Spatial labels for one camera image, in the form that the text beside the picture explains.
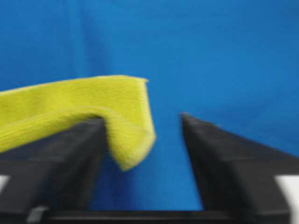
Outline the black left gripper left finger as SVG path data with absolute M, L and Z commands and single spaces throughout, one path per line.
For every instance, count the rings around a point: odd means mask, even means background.
M 87 119 L 0 155 L 0 221 L 36 224 L 47 211 L 86 211 L 108 148 L 105 122 Z

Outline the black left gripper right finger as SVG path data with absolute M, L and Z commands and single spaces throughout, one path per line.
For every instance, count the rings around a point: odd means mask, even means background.
M 226 212 L 236 224 L 298 223 L 298 157 L 186 113 L 180 118 L 206 210 Z

